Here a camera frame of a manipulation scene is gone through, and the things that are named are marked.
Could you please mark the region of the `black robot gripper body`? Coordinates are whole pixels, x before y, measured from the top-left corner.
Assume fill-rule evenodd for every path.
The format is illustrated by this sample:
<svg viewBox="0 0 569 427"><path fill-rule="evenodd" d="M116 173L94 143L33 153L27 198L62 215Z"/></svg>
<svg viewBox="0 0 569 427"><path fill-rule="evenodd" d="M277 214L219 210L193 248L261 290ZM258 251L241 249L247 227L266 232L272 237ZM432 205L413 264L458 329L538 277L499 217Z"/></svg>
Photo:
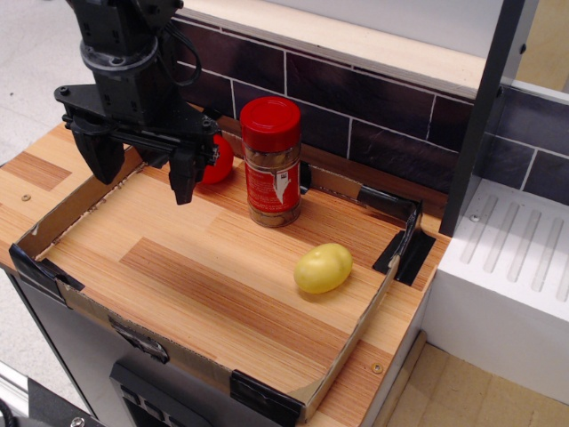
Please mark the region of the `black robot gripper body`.
<svg viewBox="0 0 569 427"><path fill-rule="evenodd" d="M205 167L214 165L219 127L183 100L181 88L193 84L200 70L177 80L176 42L173 36L150 36L127 52L82 42L80 53L94 81L55 90L66 127L73 121L106 124L115 141L133 146L154 167L169 164L176 149L192 149Z"/></svg>

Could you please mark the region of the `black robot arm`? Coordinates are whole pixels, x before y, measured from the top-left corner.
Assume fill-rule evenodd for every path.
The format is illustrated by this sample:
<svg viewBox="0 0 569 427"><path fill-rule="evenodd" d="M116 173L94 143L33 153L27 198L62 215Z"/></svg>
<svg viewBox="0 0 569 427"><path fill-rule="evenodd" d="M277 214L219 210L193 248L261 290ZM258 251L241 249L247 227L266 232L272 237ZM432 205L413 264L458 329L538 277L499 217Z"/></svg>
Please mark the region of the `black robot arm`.
<svg viewBox="0 0 569 427"><path fill-rule="evenodd" d="M180 89L195 83L197 65L175 79L175 46L196 48L173 24L181 1L72 1L91 85L63 85L55 99L65 126L93 175L110 184L124 163L124 146L155 168L170 166L176 201L190 203L204 170L214 165L217 122L188 105Z"/></svg>

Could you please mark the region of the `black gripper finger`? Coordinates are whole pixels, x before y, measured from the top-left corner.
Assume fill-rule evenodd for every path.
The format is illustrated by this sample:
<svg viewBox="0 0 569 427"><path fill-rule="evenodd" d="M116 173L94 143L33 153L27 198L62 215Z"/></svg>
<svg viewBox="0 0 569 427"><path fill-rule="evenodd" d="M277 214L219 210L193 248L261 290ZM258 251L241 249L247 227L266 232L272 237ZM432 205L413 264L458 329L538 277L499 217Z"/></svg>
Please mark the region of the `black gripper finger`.
<svg viewBox="0 0 569 427"><path fill-rule="evenodd" d="M169 180L176 203L190 203L196 184L204 176L204 157L197 155L192 149L176 149L170 156L169 165Z"/></svg>
<svg viewBox="0 0 569 427"><path fill-rule="evenodd" d="M112 138L112 131L106 124L73 121L70 130L92 174L102 183L110 184L124 163L123 144Z"/></svg>

